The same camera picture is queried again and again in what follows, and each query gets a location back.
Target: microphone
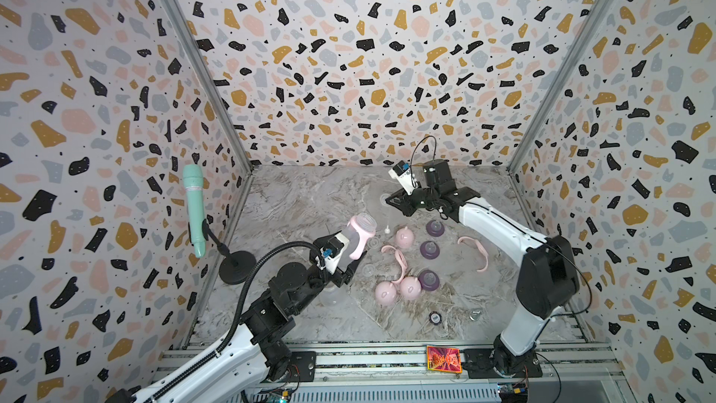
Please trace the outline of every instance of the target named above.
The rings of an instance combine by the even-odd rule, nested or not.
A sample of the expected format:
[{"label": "microphone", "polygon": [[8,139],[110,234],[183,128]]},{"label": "microphone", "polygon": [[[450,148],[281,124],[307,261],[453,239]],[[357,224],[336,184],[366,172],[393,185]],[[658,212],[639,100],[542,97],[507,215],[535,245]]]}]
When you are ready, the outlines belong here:
[{"label": "microphone", "polygon": [[184,166],[182,171],[184,188],[186,189],[186,208],[189,213],[189,231],[194,245],[194,254],[202,258],[206,253],[206,238],[203,233],[204,223],[204,176],[201,167],[196,164]]}]

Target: microphone stand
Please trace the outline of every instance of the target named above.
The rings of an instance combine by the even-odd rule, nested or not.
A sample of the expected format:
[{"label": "microphone stand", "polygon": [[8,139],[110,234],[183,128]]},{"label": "microphone stand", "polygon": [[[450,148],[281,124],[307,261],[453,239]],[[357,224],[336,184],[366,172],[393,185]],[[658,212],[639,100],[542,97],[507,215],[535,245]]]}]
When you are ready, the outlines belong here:
[{"label": "microphone stand", "polygon": [[208,239],[208,237],[210,237],[211,240],[216,243],[216,248],[219,250],[219,253],[225,257],[219,265],[219,277],[221,277],[221,280],[227,285],[238,285],[244,282],[248,273],[250,273],[256,265],[254,254],[245,250],[237,250],[236,252],[230,253],[228,246],[220,242],[219,238],[211,231],[206,219],[204,219],[201,228],[204,232],[204,238]]}]

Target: terrazzo wallpaper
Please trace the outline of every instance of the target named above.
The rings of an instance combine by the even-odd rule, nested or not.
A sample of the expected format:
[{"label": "terrazzo wallpaper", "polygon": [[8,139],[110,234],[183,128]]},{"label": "terrazzo wallpaper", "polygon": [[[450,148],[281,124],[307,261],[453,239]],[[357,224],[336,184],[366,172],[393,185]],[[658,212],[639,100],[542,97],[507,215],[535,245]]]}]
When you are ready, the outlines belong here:
[{"label": "terrazzo wallpaper", "polygon": [[716,400],[713,2],[615,0],[517,174],[640,402]]},{"label": "terrazzo wallpaper", "polygon": [[594,3],[178,1],[255,165],[509,162]]},{"label": "terrazzo wallpaper", "polygon": [[0,0],[0,401],[103,402],[178,346],[241,178],[157,0]]}]

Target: cable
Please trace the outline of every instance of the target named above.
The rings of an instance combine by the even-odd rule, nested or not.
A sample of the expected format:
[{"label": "cable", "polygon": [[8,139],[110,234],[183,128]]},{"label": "cable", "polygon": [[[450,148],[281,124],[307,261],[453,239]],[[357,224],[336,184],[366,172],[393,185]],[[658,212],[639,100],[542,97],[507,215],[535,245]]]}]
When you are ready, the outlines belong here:
[{"label": "cable", "polygon": [[435,139],[435,136],[425,136],[425,137],[423,137],[423,139],[422,139],[421,141],[417,142],[417,145],[415,146],[415,149],[412,150],[412,155],[410,156],[410,165],[409,165],[409,166],[410,166],[410,181],[411,181],[411,183],[412,183],[412,185],[413,185],[414,187],[415,187],[415,177],[412,175],[412,158],[415,156],[415,152],[416,152],[417,149],[420,147],[420,145],[421,145],[424,141],[426,141],[427,139],[430,139],[431,137],[433,138],[433,140],[434,140],[434,142],[435,142],[435,145],[434,145],[434,147],[433,147],[433,162],[434,162],[434,160],[435,160],[435,152],[437,151],[437,139]]},{"label": "cable", "polygon": [[552,401],[552,403],[556,403],[557,400],[559,400],[559,396],[562,395],[562,378],[559,376],[559,372],[557,372],[557,368],[554,366],[554,364],[552,364],[552,362],[550,360],[545,358],[545,356],[543,354],[538,354],[537,352],[535,352],[535,354],[540,355],[542,358],[544,358],[544,360],[546,362],[548,362],[550,366],[552,366],[552,369],[554,369],[554,373],[557,374],[557,379],[559,380],[559,391],[557,392],[557,397],[554,397],[554,400]]},{"label": "cable", "polygon": [[[266,262],[273,257],[273,255],[276,255],[286,249],[290,249],[292,247],[307,247],[311,254],[318,255],[318,259],[321,262],[321,265],[325,266],[325,260],[323,259],[323,255],[321,254],[321,251],[318,249],[317,246],[315,246],[313,243],[308,243],[307,241],[290,241],[288,243],[284,243],[281,246],[278,246],[274,248],[271,252],[264,255],[259,261],[256,262],[253,269],[251,269],[251,272],[248,273],[248,277],[246,277],[246,281],[244,282],[244,287],[241,289],[241,294],[238,296],[238,303],[236,304],[236,312],[233,315],[233,321],[231,322],[231,327],[228,329],[228,333],[224,337],[221,344],[216,348],[214,352],[211,352],[210,354],[204,356],[199,361],[192,364],[188,369],[186,369],[184,372],[182,372],[178,377],[174,378],[173,380],[169,381],[164,385],[161,389],[156,391],[151,397],[147,398],[144,403],[152,403],[153,400],[158,400],[161,398],[164,394],[169,392],[184,380],[184,378],[189,377],[191,374],[199,370],[204,364],[210,362],[212,359],[219,357],[222,350],[226,348],[226,346],[231,343],[231,339],[236,333],[236,329],[238,328],[239,321],[241,320],[241,314],[244,311],[244,302],[246,302],[246,296],[248,295],[248,289],[251,287],[251,282],[254,281],[254,277],[256,276],[256,273],[258,273],[258,270],[261,269],[261,267],[266,264]],[[325,276],[326,269],[324,268],[321,271],[321,276]]]}]

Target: marble floor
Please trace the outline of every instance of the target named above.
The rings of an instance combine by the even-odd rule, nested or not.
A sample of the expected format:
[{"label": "marble floor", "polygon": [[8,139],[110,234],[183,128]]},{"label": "marble floor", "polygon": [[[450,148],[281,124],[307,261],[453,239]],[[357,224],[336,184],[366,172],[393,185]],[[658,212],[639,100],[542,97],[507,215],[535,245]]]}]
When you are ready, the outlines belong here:
[{"label": "marble floor", "polygon": [[[451,167],[458,187],[479,191],[506,215],[526,224],[504,168]],[[312,241],[336,232],[351,216],[368,212],[378,223],[377,243],[373,241],[353,281],[332,294],[325,291],[295,317],[296,327],[285,339],[305,341],[390,341],[390,340],[461,340],[492,343],[515,311],[517,266],[496,246],[474,230],[453,221],[445,222],[445,234],[429,237],[425,225],[438,219],[437,212],[418,210],[411,218],[381,203],[381,196],[393,193],[399,184],[381,167],[260,166],[230,248],[263,256],[275,246],[293,240]],[[375,285],[395,280],[400,269],[392,254],[380,252],[391,244],[395,231],[406,226],[416,236],[413,248],[403,253],[408,275],[425,268],[440,278],[440,287],[414,301],[398,298],[392,307],[383,307],[374,298]],[[474,247],[457,245],[461,236],[478,238],[490,254],[489,268],[475,270],[484,260]],[[420,243],[434,240],[440,256],[427,260],[420,255]],[[280,267],[289,261],[309,264],[307,250],[286,250],[273,257],[257,274],[251,285],[244,310],[267,287]],[[242,285],[226,285],[217,278],[208,305],[195,327],[192,341],[213,341],[230,326]],[[473,321],[471,312],[482,315]],[[439,312],[443,323],[428,321],[432,311]],[[558,318],[550,322],[541,339],[570,341],[579,330],[574,319]]]}]

